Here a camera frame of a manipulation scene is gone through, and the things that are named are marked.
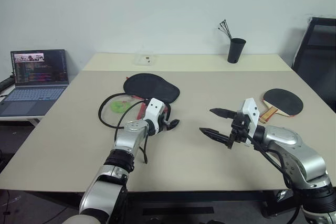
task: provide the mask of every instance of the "white wall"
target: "white wall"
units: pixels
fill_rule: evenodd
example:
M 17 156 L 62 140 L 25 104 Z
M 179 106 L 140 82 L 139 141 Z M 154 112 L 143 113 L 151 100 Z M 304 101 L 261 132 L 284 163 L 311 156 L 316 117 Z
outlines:
M 291 62 L 311 16 L 336 15 L 336 0 L 0 0 L 0 80 L 9 52 L 64 48 L 76 73 L 96 51 L 225 54 L 226 18 L 245 54 Z

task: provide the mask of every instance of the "red rubber paddle face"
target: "red rubber paddle face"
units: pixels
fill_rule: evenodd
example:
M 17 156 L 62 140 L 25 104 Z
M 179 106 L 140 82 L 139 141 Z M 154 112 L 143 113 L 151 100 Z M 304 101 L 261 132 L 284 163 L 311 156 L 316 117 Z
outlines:
M 292 92 L 284 89 L 271 89 L 264 94 L 264 103 L 268 111 L 260 116 L 259 120 L 266 123 L 274 114 L 295 116 L 303 109 L 303 102 Z

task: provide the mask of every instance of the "laptop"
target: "laptop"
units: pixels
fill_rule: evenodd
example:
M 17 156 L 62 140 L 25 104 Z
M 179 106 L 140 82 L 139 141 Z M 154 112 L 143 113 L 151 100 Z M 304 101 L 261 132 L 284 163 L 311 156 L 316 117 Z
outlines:
M 0 116 L 45 115 L 69 84 L 65 50 L 12 51 L 15 89 Z

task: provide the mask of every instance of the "green object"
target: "green object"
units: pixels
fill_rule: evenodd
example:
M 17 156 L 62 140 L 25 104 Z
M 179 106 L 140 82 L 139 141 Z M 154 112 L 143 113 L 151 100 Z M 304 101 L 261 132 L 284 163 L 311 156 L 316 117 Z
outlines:
M 114 101 L 111 102 L 110 108 L 115 113 L 124 113 L 131 106 L 130 102 Z

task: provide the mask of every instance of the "laptop screen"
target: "laptop screen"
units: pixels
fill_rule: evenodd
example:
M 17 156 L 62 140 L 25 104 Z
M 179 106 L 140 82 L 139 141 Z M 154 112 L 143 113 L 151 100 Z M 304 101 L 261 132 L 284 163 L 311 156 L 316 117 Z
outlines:
M 16 86 L 69 84 L 65 51 L 12 51 Z

